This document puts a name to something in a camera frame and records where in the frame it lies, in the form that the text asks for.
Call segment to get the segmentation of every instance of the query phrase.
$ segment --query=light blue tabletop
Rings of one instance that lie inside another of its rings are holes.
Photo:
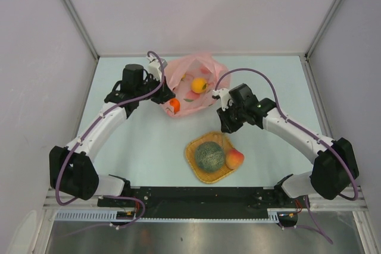
[[[223,56],[215,59],[229,69],[255,68],[275,85],[283,110],[309,128],[321,132],[302,65],[298,57]],[[121,79],[126,64],[148,65],[146,58],[101,58],[96,69],[80,131],[97,116],[103,100]],[[257,98],[273,99],[270,87],[250,72],[232,75],[230,87],[246,83]],[[288,174],[312,170],[299,151],[277,136],[245,124],[228,134],[237,150],[245,155],[243,165],[221,181],[207,185],[199,181],[185,158],[185,147],[199,136],[220,129],[216,113],[219,102],[199,113],[170,118],[151,101],[137,110],[109,138],[95,159],[99,174],[112,174],[131,181],[133,186],[274,186]]]

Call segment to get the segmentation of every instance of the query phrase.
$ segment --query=melon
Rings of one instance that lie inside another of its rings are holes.
[[[195,161],[200,169],[213,173],[225,164],[225,153],[216,142],[204,142],[196,148]]]

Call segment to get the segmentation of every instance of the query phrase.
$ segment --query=robotic arm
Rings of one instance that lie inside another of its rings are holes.
[[[139,106],[139,101],[120,105],[122,102],[128,99],[141,98],[141,100],[150,99],[156,104],[163,104],[175,97],[175,94],[167,86],[166,81],[151,96],[144,97],[144,95],[152,92],[159,86],[162,76],[158,60],[153,57],[148,59],[150,60],[148,71],[141,65],[126,65],[123,70],[122,80],[118,81],[112,91],[106,96],[99,115],[92,121],[90,127],[68,143],[66,147],[55,146],[51,150],[49,154],[51,187],[56,188],[63,163],[69,152],[77,144],[79,145],[70,157],[69,163],[63,172],[60,191],[87,200],[94,195],[119,196],[124,187],[129,187],[125,186],[128,181],[123,178],[113,175],[98,175],[94,169],[93,162],[96,154],[108,140],[109,136]],[[167,63],[165,60],[161,60],[165,68]]]
[[[291,174],[276,184],[275,188],[282,189],[288,197],[295,198],[318,193],[325,199],[334,199],[350,184],[351,181],[341,163],[321,144],[321,141],[328,143],[340,155],[354,178],[358,177],[352,145],[346,139],[334,141],[299,123],[297,125],[301,128],[296,127],[289,122],[291,118],[288,114],[286,119],[283,118],[275,102],[269,98],[258,101],[246,84],[231,90],[214,90],[213,97],[221,99],[221,108],[217,110],[217,113],[220,117],[222,132],[236,132],[245,122],[256,125],[290,143],[314,165],[312,172]],[[318,140],[302,129],[315,134]]]

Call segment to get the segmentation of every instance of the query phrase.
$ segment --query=basket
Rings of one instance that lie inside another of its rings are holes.
[[[216,183],[235,171],[229,169],[226,164],[224,164],[218,171],[214,173],[207,173],[197,166],[195,160],[195,151],[200,144],[209,141],[213,141],[219,144],[225,153],[234,148],[229,138],[219,131],[212,131],[202,135],[200,138],[197,138],[187,145],[185,148],[185,157],[188,160],[190,167],[193,169],[196,177],[198,177],[198,179],[205,184]]]

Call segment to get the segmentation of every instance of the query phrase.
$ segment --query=pink cloth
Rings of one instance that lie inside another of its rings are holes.
[[[176,94],[180,102],[180,111],[174,114],[170,101],[162,104],[162,108],[171,117],[182,117],[195,113],[213,105],[216,100],[212,98],[212,90],[219,78],[228,71],[225,65],[217,62],[211,54],[193,54],[168,62],[165,68],[165,77],[168,87]],[[208,87],[203,93],[194,93],[191,89],[193,79],[202,77],[206,79]],[[230,86],[230,76],[225,77],[219,89]]]

